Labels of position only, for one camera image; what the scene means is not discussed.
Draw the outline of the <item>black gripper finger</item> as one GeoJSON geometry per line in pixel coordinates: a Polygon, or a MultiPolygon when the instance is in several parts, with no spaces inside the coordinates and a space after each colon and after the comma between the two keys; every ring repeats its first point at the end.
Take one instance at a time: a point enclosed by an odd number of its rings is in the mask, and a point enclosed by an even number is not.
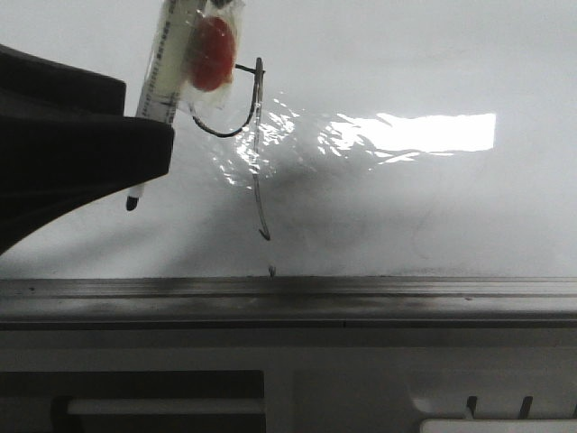
{"type": "Polygon", "coordinates": [[[55,106],[99,115],[124,113],[126,84],[79,69],[1,47],[1,89],[55,106]]]}
{"type": "Polygon", "coordinates": [[[1,119],[1,250],[68,212],[168,173],[174,130],[121,116],[1,119]]]}

